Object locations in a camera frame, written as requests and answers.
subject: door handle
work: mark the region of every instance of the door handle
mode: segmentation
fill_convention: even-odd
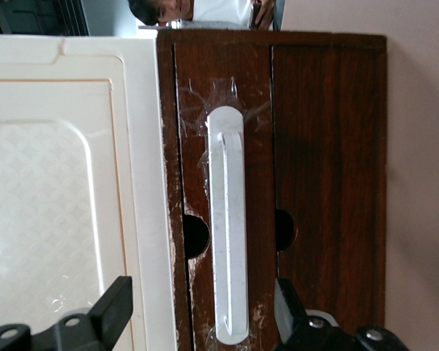
[[[207,125],[215,328],[217,339],[232,345],[249,335],[244,119],[222,106]]]

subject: clear tape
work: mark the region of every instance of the clear tape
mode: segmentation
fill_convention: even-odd
[[[205,350],[207,351],[252,351],[250,339],[254,336],[250,334],[243,342],[237,345],[224,345],[217,339],[215,327],[213,327],[206,337]]]
[[[246,109],[238,97],[238,87],[234,77],[211,78],[210,82],[210,92],[206,96],[195,89],[195,81],[191,79],[188,80],[187,85],[179,88],[179,106],[188,106],[179,111],[179,127],[185,137],[207,138],[206,117],[220,106],[231,106],[241,112],[244,117],[244,130],[259,132],[271,123],[269,114],[262,113],[270,108],[270,99],[262,105]],[[258,90],[256,94],[262,96],[270,93]],[[197,167],[203,175],[203,189],[207,199],[209,199],[208,166],[208,150],[206,150],[198,160]]]

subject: white shirt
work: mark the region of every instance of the white shirt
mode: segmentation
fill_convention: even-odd
[[[231,22],[248,28],[251,11],[250,0],[195,0],[192,20]]]

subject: black object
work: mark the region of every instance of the black object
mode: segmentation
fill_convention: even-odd
[[[0,351],[111,351],[133,312],[132,278],[120,276],[88,314],[72,314],[31,335],[27,325],[0,327]]]
[[[408,351],[387,329],[359,328],[352,337],[325,318],[308,316],[289,279],[276,280],[275,320],[282,342],[274,351]]]
[[[0,34],[88,36],[81,0],[0,0]]]

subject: black clamp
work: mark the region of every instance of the black clamp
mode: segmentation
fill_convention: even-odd
[[[132,278],[120,276],[89,310],[31,335],[29,326],[0,327],[0,351],[111,351],[133,312]]]
[[[384,328],[359,328],[353,337],[325,318],[308,316],[289,279],[275,283],[275,320],[282,340],[274,351],[408,351]]]

